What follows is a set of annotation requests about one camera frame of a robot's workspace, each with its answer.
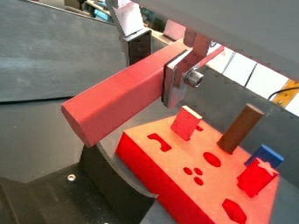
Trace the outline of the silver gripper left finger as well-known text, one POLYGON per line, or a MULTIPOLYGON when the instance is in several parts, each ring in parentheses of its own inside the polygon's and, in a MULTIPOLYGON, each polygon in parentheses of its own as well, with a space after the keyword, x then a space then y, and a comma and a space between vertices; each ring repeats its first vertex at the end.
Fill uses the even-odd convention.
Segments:
POLYGON ((139 4, 131 0, 106 0, 119 31, 126 64, 134 65, 151 54, 151 30, 144 27, 139 4))

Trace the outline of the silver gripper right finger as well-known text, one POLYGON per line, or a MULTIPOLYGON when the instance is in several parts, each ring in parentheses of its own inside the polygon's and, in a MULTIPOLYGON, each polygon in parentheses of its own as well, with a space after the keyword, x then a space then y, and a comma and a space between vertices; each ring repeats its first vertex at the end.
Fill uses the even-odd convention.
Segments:
POLYGON ((224 51, 222 45, 214 52, 208 52, 211 39, 192 29, 184 32, 183 45, 188 48, 163 67, 162 101, 167 108, 172 108, 184 98, 187 87, 199 87, 203 81, 199 68, 224 51))

